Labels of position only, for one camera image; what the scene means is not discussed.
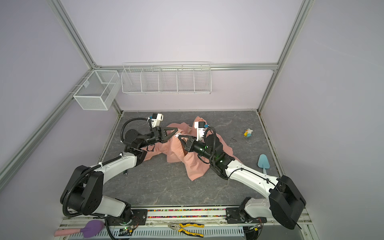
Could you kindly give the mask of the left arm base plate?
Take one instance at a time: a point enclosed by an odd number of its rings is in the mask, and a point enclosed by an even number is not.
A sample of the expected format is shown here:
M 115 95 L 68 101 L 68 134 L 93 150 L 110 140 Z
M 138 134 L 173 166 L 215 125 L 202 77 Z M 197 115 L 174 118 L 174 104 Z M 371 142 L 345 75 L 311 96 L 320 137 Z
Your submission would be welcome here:
M 127 217 L 107 217 L 110 226 L 144 226 L 148 216 L 148 209 L 131 209 Z

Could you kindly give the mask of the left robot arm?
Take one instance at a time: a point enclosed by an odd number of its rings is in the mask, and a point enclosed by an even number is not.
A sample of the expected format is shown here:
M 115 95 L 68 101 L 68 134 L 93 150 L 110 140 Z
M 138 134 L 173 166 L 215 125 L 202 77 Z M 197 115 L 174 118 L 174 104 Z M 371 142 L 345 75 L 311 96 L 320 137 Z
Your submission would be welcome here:
M 84 215 L 111 218 L 122 225 L 132 221 L 134 214 L 131 205 L 104 196 L 104 184 L 118 174 L 142 164 L 149 152 L 149 146 L 167 143 L 178 132 L 178 128 L 160 126 L 162 114 L 142 118 L 149 126 L 150 131 L 147 134 L 141 134 L 135 129 L 125 130 L 129 123 L 138 120 L 139 118 L 133 118 L 123 124 L 120 138 L 125 148 L 117 157 L 92 167 L 81 165 L 74 170 L 60 198 L 65 217 Z

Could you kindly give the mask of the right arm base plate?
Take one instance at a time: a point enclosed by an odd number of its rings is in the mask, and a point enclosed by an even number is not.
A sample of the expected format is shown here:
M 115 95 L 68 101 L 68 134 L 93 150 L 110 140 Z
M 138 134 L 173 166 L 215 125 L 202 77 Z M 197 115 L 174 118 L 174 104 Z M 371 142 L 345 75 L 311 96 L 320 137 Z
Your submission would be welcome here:
M 238 207 L 226 208 L 226 221 L 228 224 L 264 224 L 267 219 L 264 217 L 253 218 L 244 209 Z

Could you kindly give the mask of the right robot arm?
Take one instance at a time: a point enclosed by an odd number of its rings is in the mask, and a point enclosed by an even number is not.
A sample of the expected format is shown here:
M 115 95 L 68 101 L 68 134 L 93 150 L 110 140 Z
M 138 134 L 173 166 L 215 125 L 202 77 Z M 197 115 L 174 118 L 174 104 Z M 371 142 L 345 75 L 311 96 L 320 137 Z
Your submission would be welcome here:
M 235 180 L 261 194 L 264 199 L 247 197 L 227 220 L 251 223 L 257 218 L 274 218 L 281 226 L 293 230 L 306 206 L 306 200 L 291 178 L 277 178 L 247 167 L 224 151 L 216 130 L 205 122 L 197 123 L 197 136 L 178 135 L 184 150 L 194 152 L 224 180 Z

